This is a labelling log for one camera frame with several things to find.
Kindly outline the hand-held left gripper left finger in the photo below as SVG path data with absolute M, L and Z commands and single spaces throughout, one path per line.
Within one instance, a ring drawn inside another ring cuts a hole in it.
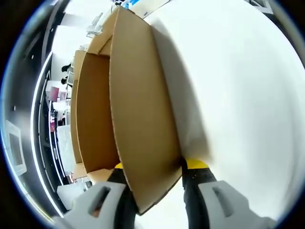
M 106 181 L 94 184 L 69 211 L 70 229 L 133 229 L 137 206 L 123 168 L 115 167 Z

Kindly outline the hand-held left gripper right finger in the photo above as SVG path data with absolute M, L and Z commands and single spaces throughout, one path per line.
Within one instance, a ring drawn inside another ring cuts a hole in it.
M 191 229 L 274 229 L 276 222 L 260 217 L 249 201 L 225 181 L 218 181 L 198 160 L 182 159 L 184 202 Z

